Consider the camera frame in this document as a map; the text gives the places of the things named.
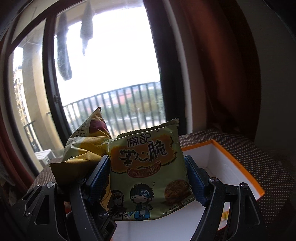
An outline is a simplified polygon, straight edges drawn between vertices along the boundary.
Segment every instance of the cartoon character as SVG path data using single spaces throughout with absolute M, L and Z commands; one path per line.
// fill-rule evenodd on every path
M 131 217 L 133 213 L 134 218 L 137 221 L 148 220 L 150 218 L 149 210 L 152 210 L 153 207 L 148 204 L 154 198 L 154 193 L 152 188 L 147 184 L 140 183 L 132 187 L 130 192 L 130 199 L 132 202 L 136 203 L 136 209 L 133 212 L 128 213 L 128 217 Z
M 122 221 L 123 215 L 126 217 L 126 219 L 129 219 L 126 208 L 123 207 L 123 201 L 124 201 L 124 195 L 119 190 L 112 190 L 112 200 L 114 206 L 111 207 L 108 211 L 109 215 L 114 221 Z

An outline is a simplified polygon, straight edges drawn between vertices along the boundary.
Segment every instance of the hanging clothes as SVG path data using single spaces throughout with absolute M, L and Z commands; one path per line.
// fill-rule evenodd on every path
M 67 16 L 62 13 L 57 27 L 57 68 L 64 80 L 72 79 L 72 70 L 67 49 Z
M 82 53 L 85 56 L 85 49 L 90 39 L 93 37 L 94 28 L 93 28 L 93 11 L 91 8 L 90 1 L 87 1 L 81 22 L 80 37 L 82 39 Z

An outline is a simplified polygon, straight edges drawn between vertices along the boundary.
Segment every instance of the cardboard box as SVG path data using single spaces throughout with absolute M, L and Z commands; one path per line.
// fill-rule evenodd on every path
M 210 177 L 219 178 L 224 184 L 239 185 L 245 182 L 258 200 L 264 195 L 255 178 L 222 146 L 210 140 L 182 148 L 184 156 L 191 155 L 197 165 Z M 225 203 L 219 229 L 226 226 L 230 203 Z M 180 210 L 157 220 L 117 221 L 113 241 L 190 241 L 204 207 L 193 201 Z

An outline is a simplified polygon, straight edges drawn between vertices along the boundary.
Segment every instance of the window frame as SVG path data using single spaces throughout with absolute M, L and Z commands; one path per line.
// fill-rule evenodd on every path
M 63 110 L 59 89 L 57 85 L 56 69 L 54 64 L 54 35 L 57 14 L 63 10 L 83 2 L 85 0 L 63 0 L 57 1 L 49 8 L 45 9 L 41 14 L 36 16 L 15 38 L 12 42 L 14 30 L 20 18 L 20 14 L 16 17 L 13 25 L 8 30 L 8 46 L 5 53 L 4 66 L 4 87 L 5 105 L 7 114 L 12 122 L 12 130 L 18 146 L 23 154 L 27 164 L 33 174 L 39 174 L 37 168 L 32 162 L 25 145 L 21 141 L 21 136 L 16 128 L 14 115 L 12 112 L 11 102 L 9 100 L 8 91 L 8 58 L 20 44 L 20 42 L 44 19 L 46 19 L 43 35 L 43 76 L 49 108 L 52 114 L 54 124 L 62 144 L 65 146 L 71 130 L 68 125 L 66 115 Z M 168 14 L 165 10 L 164 3 L 160 0 L 143 0 L 147 11 L 152 38 L 155 46 L 157 62 L 160 70 L 160 83 L 163 92 L 163 101 L 165 106 L 165 116 L 167 121 L 179 117 L 180 125 L 178 127 L 179 135 L 186 134 L 186 117 L 185 117 L 185 97 L 181 65 L 178 60 L 176 50 L 176 42 L 173 30 L 168 20 Z

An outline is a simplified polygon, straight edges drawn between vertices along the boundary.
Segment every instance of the dotted tablecloth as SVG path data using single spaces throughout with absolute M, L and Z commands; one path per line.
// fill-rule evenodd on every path
M 265 195 L 258 201 L 266 225 L 269 225 L 283 208 L 294 188 L 294 180 L 271 157 L 261 151 L 247 138 L 239 135 L 205 130 L 180 136 L 181 147 L 194 145 L 211 139 L 217 141 L 235 159 L 237 159 L 258 181 Z M 61 158 L 50 161 L 61 162 Z M 35 179 L 31 188 L 54 181 L 54 176 L 47 165 Z

